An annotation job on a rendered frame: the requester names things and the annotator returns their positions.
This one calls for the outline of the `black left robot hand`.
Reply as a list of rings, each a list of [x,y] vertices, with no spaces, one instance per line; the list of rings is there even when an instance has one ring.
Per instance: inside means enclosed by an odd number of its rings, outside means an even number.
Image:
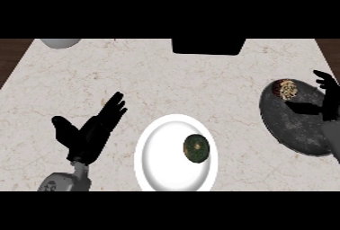
[[[66,159],[71,162],[90,165],[97,160],[125,111],[124,95],[117,92],[100,112],[87,120],[81,128],[77,128],[62,116],[52,118],[56,140],[69,149]]]

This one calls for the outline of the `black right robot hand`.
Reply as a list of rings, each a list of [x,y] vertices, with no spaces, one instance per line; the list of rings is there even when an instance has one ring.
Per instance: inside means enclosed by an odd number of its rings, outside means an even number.
[[[319,78],[316,83],[321,85],[321,89],[325,90],[322,105],[318,106],[309,102],[285,102],[285,105],[295,114],[303,115],[322,115],[324,121],[334,121],[340,119],[340,84],[334,80],[332,76],[319,70],[313,71],[313,74]]]

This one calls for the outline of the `brown and cream cupcake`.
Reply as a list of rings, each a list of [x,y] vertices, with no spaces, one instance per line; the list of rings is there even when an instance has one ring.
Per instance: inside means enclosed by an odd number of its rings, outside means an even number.
[[[272,83],[272,93],[285,101],[297,95],[297,86],[291,79],[281,79]]]

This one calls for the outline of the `dark grey pan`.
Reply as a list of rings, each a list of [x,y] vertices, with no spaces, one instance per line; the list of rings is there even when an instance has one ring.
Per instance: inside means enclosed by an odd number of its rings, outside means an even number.
[[[306,82],[291,80],[297,86],[297,95],[290,102],[309,102],[321,106],[321,90]],[[260,116],[270,135],[297,153],[328,155],[331,150],[321,134],[322,115],[295,114],[285,105],[287,101],[272,93],[272,83],[263,89],[259,101]]]

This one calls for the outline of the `white oval plate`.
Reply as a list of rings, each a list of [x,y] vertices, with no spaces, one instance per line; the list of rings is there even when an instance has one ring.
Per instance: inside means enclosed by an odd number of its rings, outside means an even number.
[[[210,155],[199,164],[185,156],[185,139],[205,137]],[[159,117],[145,128],[134,152],[134,172],[143,191],[208,191],[217,173],[217,149],[213,136],[202,123],[188,115]]]

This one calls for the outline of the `dark green cupcake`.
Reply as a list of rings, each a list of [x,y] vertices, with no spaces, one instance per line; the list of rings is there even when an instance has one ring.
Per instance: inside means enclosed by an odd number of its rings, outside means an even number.
[[[186,137],[183,142],[183,152],[188,159],[199,164],[210,155],[210,144],[205,137],[201,134],[192,134]]]

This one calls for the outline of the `pale grey bowl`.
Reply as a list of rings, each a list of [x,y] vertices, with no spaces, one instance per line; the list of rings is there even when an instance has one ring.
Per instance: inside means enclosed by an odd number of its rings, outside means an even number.
[[[75,45],[80,39],[41,39],[41,41],[52,49],[65,49]]]

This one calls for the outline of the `black appliance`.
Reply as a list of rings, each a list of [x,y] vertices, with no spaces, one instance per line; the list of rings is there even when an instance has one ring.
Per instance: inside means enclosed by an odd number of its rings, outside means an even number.
[[[245,39],[171,39],[173,52],[177,54],[229,55],[242,50]]]

